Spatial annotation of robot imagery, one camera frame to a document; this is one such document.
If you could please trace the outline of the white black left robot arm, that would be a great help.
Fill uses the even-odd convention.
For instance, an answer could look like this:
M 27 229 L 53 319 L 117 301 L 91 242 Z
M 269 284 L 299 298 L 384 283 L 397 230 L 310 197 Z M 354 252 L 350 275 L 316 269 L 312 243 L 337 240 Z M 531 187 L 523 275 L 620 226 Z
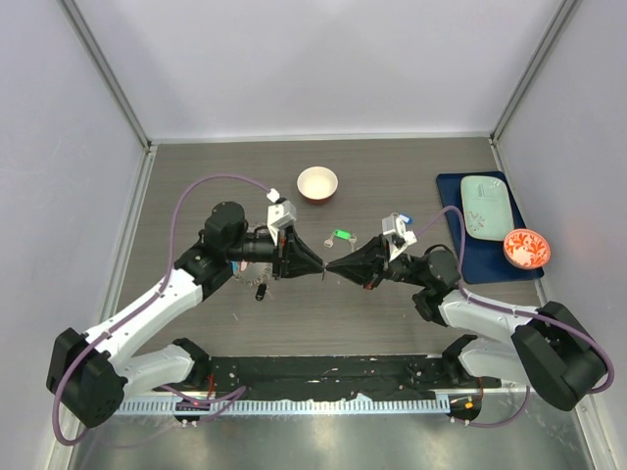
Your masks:
M 244 209 L 217 204 L 198 241 L 148 292 L 108 320 L 55 340 L 47 389 L 86 428 L 108 420 L 121 403 L 162 386 L 201 389 L 210 375 L 208 354 L 188 339 L 140 355 L 138 350 L 182 313 L 198 306 L 234 274 L 238 261 L 266 263 L 278 279 L 319 274 L 323 261 L 297 235 L 288 201 L 267 211 L 265 229 L 250 230 Z

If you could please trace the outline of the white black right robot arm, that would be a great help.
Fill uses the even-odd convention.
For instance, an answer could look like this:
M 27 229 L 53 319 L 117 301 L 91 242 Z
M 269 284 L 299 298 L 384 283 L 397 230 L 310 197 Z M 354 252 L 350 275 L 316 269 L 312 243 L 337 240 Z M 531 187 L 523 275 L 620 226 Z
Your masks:
M 610 384 L 607 354 L 564 305 L 519 306 L 473 294 L 461 287 L 456 256 L 444 246 L 419 257 L 395 256 L 391 250 L 375 237 L 326 269 L 366 290 L 384 281 L 417 286 L 412 301 L 425 321 L 468 331 L 442 363 L 451 385 L 462 387 L 480 377 L 505 380 L 569 411 Z

